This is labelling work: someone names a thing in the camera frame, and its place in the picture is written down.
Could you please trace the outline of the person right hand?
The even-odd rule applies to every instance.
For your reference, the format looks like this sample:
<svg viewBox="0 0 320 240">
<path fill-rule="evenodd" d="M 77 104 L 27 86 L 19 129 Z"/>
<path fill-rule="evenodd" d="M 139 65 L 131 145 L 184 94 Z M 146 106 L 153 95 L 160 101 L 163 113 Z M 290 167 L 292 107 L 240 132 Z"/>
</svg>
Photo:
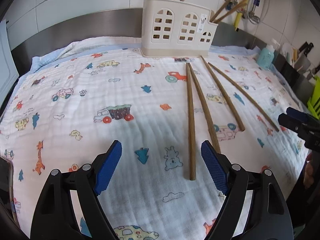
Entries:
<svg viewBox="0 0 320 240">
<path fill-rule="evenodd" d="M 304 179 L 303 184 L 308 189 L 313 185 L 315 181 L 315 174 L 319 169 L 319 165 L 316 165 L 313 153 L 310 152 L 306 158 L 306 165 L 304 168 Z"/>
</svg>

